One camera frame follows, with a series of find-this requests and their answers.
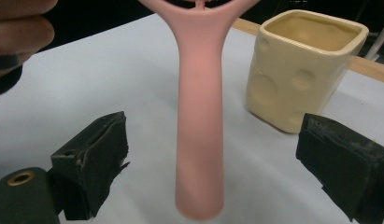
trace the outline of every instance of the white table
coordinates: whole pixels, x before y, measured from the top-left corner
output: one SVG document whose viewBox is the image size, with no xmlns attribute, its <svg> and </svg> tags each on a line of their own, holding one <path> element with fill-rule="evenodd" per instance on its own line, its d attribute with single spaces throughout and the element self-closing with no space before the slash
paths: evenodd
<svg viewBox="0 0 384 224">
<path fill-rule="evenodd" d="M 298 136 L 246 110 L 254 41 L 232 29 L 225 43 L 225 208 L 207 223 L 349 223 L 295 159 Z M 174 205 L 177 100 L 178 48 L 157 15 L 39 53 L 0 96 L 0 178 L 25 167 L 48 170 L 50 155 L 75 134 L 123 110 L 131 165 L 87 223 L 194 223 Z M 322 115 L 384 146 L 384 83 L 348 72 Z"/>
</svg>

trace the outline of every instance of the black wristband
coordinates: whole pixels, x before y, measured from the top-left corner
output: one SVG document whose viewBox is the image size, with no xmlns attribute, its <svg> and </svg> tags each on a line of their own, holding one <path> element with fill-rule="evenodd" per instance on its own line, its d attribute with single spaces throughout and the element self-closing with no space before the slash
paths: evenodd
<svg viewBox="0 0 384 224">
<path fill-rule="evenodd" d="M 20 80 L 22 66 L 14 69 L 10 73 L 0 77 L 0 94 L 10 90 Z"/>
</svg>

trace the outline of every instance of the wooden trim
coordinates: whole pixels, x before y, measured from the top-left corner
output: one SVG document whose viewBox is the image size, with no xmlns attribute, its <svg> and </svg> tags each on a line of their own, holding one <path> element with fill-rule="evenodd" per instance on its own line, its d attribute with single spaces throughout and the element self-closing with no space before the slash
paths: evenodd
<svg viewBox="0 0 384 224">
<path fill-rule="evenodd" d="M 235 29 L 240 31 L 244 31 L 251 35 L 258 34 L 259 24 L 251 21 L 246 21 L 243 19 L 237 19 L 233 24 Z M 373 61 L 366 60 L 361 57 L 352 57 L 350 60 L 350 64 L 348 65 L 348 69 L 367 77 L 371 77 L 378 81 L 384 82 L 384 64 L 383 63 L 375 63 Z"/>
</svg>

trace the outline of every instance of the pink peeler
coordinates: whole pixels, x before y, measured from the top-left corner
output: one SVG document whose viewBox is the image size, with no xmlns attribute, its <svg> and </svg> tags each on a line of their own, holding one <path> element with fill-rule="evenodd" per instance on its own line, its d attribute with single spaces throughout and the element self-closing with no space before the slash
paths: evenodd
<svg viewBox="0 0 384 224">
<path fill-rule="evenodd" d="M 207 220 L 224 204 L 221 53 L 234 21 L 259 0 L 233 0 L 212 9 L 139 0 L 169 25 L 178 43 L 176 205 L 185 217 Z"/>
</svg>

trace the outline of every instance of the dimple on container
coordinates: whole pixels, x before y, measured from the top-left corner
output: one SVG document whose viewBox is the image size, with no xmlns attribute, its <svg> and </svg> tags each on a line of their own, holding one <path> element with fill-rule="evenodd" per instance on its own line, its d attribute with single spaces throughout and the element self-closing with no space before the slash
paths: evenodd
<svg viewBox="0 0 384 224">
<path fill-rule="evenodd" d="M 368 29 L 305 10 L 264 22 L 249 71 L 248 110 L 286 133 L 299 133 L 305 113 L 319 114 L 356 55 Z"/>
</svg>

